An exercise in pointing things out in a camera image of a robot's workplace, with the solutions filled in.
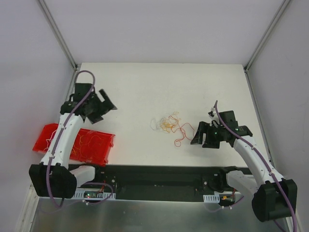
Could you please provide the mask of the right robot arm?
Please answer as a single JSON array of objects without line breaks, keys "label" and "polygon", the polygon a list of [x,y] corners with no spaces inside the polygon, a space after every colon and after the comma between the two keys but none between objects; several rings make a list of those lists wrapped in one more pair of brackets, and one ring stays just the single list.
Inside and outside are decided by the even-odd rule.
[{"label": "right robot arm", "polygon": [[251,181],[239,168],[224,167],[208,182],[209,187],[217,192],[230,188],[238,190],[251,200],[253,212],[261,222],[287,217],[295,222],[297,185],[294,180],[285,179],[264,158],[252,132],[247,126],[238,124],[233,111],[218,112],[212,108],[208,115],[211,123],[199,123],[191,144],[218,149],[221,142],[229,143],[240,154],[254,177]]}]

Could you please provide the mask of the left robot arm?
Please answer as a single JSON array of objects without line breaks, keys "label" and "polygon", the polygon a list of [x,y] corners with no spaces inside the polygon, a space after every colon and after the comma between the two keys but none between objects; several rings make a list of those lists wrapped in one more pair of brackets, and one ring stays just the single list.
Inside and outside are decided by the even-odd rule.
[{"label": "left robot arm", "polygon": [[75,92],[60,108],[59,125],[47,152],[39,164],[29,168],[38,196],[70,199],[76,189],[86,183],[91,188],[101,185],[102,176],[92,165],[69,170],[70,154],[86,119],[95,124],[110,110],[116,109],[103,89],[96,93],[92,84],[75,84]]}]

